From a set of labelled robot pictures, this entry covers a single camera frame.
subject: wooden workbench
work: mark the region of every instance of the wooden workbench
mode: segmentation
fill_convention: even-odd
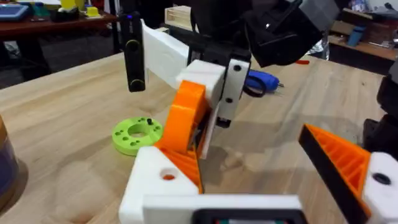
[[[203,181],[208,193],[298,194],[310,223],[343,223],[297,137],[307,122],[360,142],[363,121],[382,116],[382,77],[308,59],[267,69],[285,85],[277,94],[243,95],[201,161]],[[164,123],[174,94],[154,75],[145,92],[129,93],[121,54],[1,90],[21,179],[0,223],[118,223],[134,159],[113,148],[111,130],[134,116]]]

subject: black mount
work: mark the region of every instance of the black mount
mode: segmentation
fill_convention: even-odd
[[[363,145],[370,152],[386,152],[398,160],[398,84],[391,77],[384,77],[377,94],[377,101],[387,113],[377,122],[364,122]]]

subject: blue container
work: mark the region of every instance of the blue container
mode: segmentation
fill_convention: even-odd
[[[18,163],[0,117],[0,209],[14,195],[17,184]]]
[[[366,27],[356,26],[354,28],[353,32],[351,33],[351,35],[349,36],[347,45],[349,45],[351,47],[355,47],[358,44],[358,42],[361,40],[365,29],[366,29]]]

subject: black cable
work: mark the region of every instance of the black cable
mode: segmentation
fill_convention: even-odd
[[[246,80],[251,79],[253,81],[255,81],[256,83],[258,83],[261,86],[260,92],[256,92],[250,89],[250,87],[248,87],[247,85],[243,86],[243,92],[245,92],[245,94],[251,96],[251,97],[255,97],[255,98],[261,98],[263,97],[266,92],[267,92],[267,86],[266,84],[257,77],[247,77]]]

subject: yellow object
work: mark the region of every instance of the yellow object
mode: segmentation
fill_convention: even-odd
[[[61,0],[61,7],[71,9],[76,6],[75,0]]]
[[[85,10],[85,0],[75,0],[75,4],[77,5],[77,8],[79,8],[79,11]]]
[[[97,7],[87,7],[86,15],[87,15],[88,17],[100,16],[100,14],[98,13]]]

